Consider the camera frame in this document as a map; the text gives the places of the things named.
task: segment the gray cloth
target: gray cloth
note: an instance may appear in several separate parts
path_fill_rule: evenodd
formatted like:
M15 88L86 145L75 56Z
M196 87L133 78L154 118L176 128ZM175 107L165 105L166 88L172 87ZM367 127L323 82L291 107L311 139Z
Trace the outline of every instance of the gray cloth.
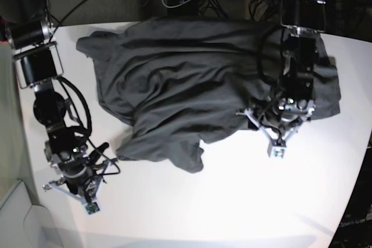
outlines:
M257 45L272 25L214 19L152 19L122 34L95 32L77 50L93 58L99 104L133 126L133 137L117 150L120 160L169 159L189 172L203 169L199 147L247 129L236 116L252 97L270 87L257 76ZM263 50L267 75L278 77L280 31ZM317 110L313 119L339 113L336 67L318 42L315 67Z

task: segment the white table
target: white table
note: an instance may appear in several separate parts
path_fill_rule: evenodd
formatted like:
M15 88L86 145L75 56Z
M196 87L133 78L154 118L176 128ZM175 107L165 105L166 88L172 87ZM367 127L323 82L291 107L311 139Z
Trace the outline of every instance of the white table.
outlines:
M92 140L96 145L108 141L111 157L130 129L99 107L92 61L77 52L75 44L94 30L122 31L128 26L63 27L56 35L65 77L82 91L90 107ZM41 185L57 176L44 157L47 134L33 116L34 94L22 90L38 194L65 247L328 247L372 129L372 45L330 35L323 38L328 54L337 60L342 113L306 123L290 141L284 160L268 158L263 134L240 131L202 145L205 168L198 174L169 161L121 162L122 174L107 177L99 194L102 212L92 216L59 192L43 192ZM56 90L63 92L58 84Z

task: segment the floor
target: floor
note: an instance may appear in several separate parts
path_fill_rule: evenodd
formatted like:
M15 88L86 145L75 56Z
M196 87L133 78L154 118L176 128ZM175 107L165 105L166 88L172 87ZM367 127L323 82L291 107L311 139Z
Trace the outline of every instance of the floor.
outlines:
M0 200L20 179L25 182L32 203L38 205L8 45L0 44L0 62Z

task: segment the screw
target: screw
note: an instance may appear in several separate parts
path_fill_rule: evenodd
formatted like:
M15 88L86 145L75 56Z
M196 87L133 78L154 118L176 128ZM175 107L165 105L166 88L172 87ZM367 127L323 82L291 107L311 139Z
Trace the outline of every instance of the screw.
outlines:
M62 160L68 160L70 158L70 153L67 151L61 151L59 155Z
M46 191L48 191L48 190L51 190L52 187L50 187L48 184L46 184L46 185L43 185L43 186L42 186L42 189L46 192Z
M285 103L286 103L285 98L283 98L283 99L281 99L281 100L279 101L279 104L278 104L278 105L279 105L279 106L278 106L279 110L284 110Z
M306 101L306 100L301 100L301 101L298 102L298 104L297 104L297 107L298 107L300 110L305 109L306 106L307 106L307 101Z

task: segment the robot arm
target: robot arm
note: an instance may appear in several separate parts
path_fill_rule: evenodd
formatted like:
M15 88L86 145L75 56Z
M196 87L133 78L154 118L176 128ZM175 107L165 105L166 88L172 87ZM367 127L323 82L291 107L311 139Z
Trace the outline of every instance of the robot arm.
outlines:
M57 43L52 37L46 8L46 0L0 0L0 15L5 23L6 39L12 48L18 82L22 88L29 87L35 93L34 115L48 134L45 156L51 167L61 175L59 180L43 187L45 190L53 188L67 193L81 202L88 214L92 214L99 211L96 195L103 176L107 175L110 165L116 164L103 154L109 147L108 143L94 147L95 150L87 154L87 142L92 133L90 112L80 91L62 77ZM61 83L68 99L55 92L53 80ZM86 128L66 87L72 89L82 101L87 116ZM66 113L77 126L66 125ZM102 156L105 160L98 164ZM60 187L63 184L69 191Z
M326 27L325 2L281 0L281 74L273 81L258 69L262 80L271 86L271 94L268 100L253 100L244 112L250 128L261 130L268 138L270 157L284 157L287 142L304 122L311 120L316 110L313 72L319 59L316 41ZM275 138L267 128L276 134Z

